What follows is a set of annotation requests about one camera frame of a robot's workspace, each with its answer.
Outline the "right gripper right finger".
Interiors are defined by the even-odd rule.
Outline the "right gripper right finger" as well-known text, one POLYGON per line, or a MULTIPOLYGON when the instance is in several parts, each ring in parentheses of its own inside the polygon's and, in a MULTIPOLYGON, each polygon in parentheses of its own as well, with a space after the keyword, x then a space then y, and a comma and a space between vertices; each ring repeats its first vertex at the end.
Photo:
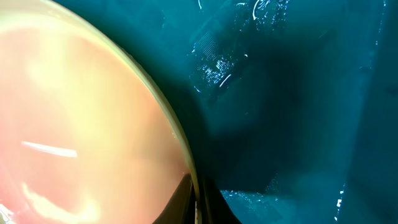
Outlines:
POLYGON ((241 224, 213 179, 207 177, 200 179, 200 207, 202 223, 241 224))

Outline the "yellow plate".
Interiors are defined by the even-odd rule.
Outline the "yellow plate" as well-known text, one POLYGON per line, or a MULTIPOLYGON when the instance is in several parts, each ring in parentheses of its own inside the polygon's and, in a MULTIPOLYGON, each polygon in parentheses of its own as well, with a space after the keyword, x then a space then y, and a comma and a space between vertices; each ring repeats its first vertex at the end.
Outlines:
POLYGON ((153 223, 185 174, 183 129, 123 49, 53 1, 1 2, 1 222, 153 223))

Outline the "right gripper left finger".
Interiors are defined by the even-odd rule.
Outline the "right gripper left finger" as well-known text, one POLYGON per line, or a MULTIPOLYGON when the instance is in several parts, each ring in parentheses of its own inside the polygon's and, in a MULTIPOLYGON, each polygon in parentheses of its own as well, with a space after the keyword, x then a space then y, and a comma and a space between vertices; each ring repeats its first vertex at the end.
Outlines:
POLYGON ((192 177, 190 174, 185 174, 153 224, 195 224, 195 203, 192 177))

